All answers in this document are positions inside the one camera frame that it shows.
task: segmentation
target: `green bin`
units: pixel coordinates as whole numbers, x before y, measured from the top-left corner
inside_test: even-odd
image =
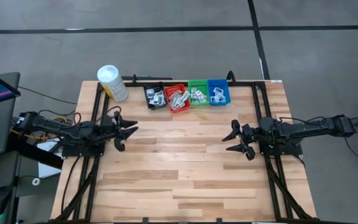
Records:
[[[204,106],[209,104],[209,92],[208,92],[208,81],[207,80],[189,80],[188,82],[188,91],[191,94],[191,88],[197,88],[197,90],[201,91],[204,95],[206,95],[206,101],[200,103],[198,101],[193,101],[191,99],[191,95],[189,97],[190,104],[192,106]]]

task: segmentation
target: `white lid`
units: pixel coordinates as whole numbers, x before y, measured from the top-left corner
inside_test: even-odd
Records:
[[[105,65],[98,70],[98,80],[111,82],[118,77],[118,69],[114,65]]]

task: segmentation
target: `black metal frame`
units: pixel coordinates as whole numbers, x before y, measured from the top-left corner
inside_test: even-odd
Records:
[[[270,105],[269,105],[269,99],[267,96],[267,91],[266,91],[266,86],[265,86],[265,82],[238,82],[233,74],[232,71],[230,71],[226,77],[226,80],[228,82],[229,86],[249,86],[252,89],[252,95],[253,95],[253,99],[254,99],[254,104],[255,104],[255,112],[257,115],[257,120],[258,122],[260,121],[260,119],[262,119],[262,110],[260,108],[260,103],[259,103],[259,96],[258,96],[258,89],[261,91],[262,93],[262,99],[264,102],[264,109],[265,109],[265,113],[266,116],[272,116],[271,110],[270,110]],[[132,81],[131,82],[127,82],[126,83],[126,87],[141,87],[144,85],[149,85],[155,82],[138,82],[137,77],[134,75],[132,77]],[[185,86],[187,86],[187,82],[179,82],[179,81],[167,81],[163,83],[164,86],[172,86],[172,85],[178,85],[178,84],[184,84]],[[96,96],[95,96],[95,101],[94,101],[94,105],[93,105],[93,112],[92,112],[92,120],[96,121],[96,115],[98,114],[98,108],[99,108],[99,102],[100,102],[100,97],[101,94],[103,92],[103,88],[100,84],[98,84],[97,90],[96,90]],[[102,116],[106,115],[107,112],[107,107],[108,107],[108,103],[109,103],[109,97],[107,94],[105,94],[104,97],[104,102],[103,102],[103,112],[102,112]],[[297,204],[296,200],[292,197],[291,193],[287,190],[287,183],[285,181],[285,175],[284,175],[284,170],[283,170],[283,164],[281,161],[281,157],[280,155],[275,155],[274,156],[274,160],[277,166],[277,170],[278,173],[276,173],[273,169],[273,164],[270,158],[270,154],[269,154],[269,147],[268,146],[263,146],[260,145],[260,153],[264,156],[264,160],[265,160],[265,166],[266,166],[266,171],[267,171],[267,175],[268,175],[268,182],[269,182],[269,188],[270,188],[270,193],[271,193],[271,197],[272,197],[272,206],[273,206],[273,210],[274,210],[274,214],[275,214],[275,219],[276,222],[284,222],[284,223],[338,223],[338,222],[326,222],[326,221],[320,221],[318,218],[313,218],[311,216],[309,216],[307,213],[305,213],[305,211]],[[89,157],[85,157],[84,161],[83,161],[83,166],[82,166],[82,170],[81,170],[81,177],[80,177],[80,184],[79,184],[79,189],[83,188],[84,186],[84,182],[86,179],[86,171],[88,170],[88,165],[89,165]],[[96,166],[98,168],[99,166],[99,161],[100,161],[100,157],[95,157],[94,158],[94,166]],[[285,202],[285,211],[287,213],[287,217],[283,218],[281,216],[280,213],[280,205],[278,203],[278,197],[277,197],[277,191],[275,186],[277,186],[280,191],[283,194],[283,199]],[[64,220],[56,220],[57,222],[63,222],[63,223],[75,223],[76,221],[78,222],[89,222],[91,219],[91,212],[92,212],[92,206],[93,206],[93,197],[94,197],[94,191],[95,191],[95,187],[96,187],[96,178],[94,178],[92,180],[92,183],[89,185],[89,195],[88,195],[88,201],[87,201],[87,205],[86,205],[86,213],[85,213],[85,219],[78,219],[79,217],[79,213],[80,213],[80,204],[81,201],[79,201],[75,207],[75,211],[74,211],[74,216],[73,216],[73,220],[71,221],[64,221]],[[294,219],[293,218],[293,214],[292,211],[295,211],[295,213],[298,215],[298,217],[300,219]],[[143,224],[148,223],[148,219],[144,218]],[[217,219],[217,222],[197,222],[197,223],[222,223],[221,218]],[[250,223],[250,222],[236,222],[236,223],[241,223],[241,224],[245,224],[245,223]]]

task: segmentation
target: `white paper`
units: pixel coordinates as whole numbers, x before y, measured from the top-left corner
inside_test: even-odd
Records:
[[[55,142],[55,141],[51,140],[51,141],[43,142],[43,143],[38,144],[37,147],[44,151],[49,151],[52,147],[54,147],[56,145],[57,142]],[[56,152],[55,155],[62,157],[61,152]],[[40,178],[50,177],[51,175],[59,174],[60,172],[61,172],[60,169],[56,169],[54,167],[50,167],[50,166],[47,166],[45,164],[38,162],[38,176]]]

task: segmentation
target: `blue bin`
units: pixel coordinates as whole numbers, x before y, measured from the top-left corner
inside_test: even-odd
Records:
[[[231,102],[230,100],[230,93],[229,93],[229,85],[227,84],[227,80],[208,80],[208,90],[209,96],[214,96],[214,89],[218,87],[223,90],[224,96],[226,97],[226,102],[222,103],[213,103],[210,101],[212,106],[223,106]]]

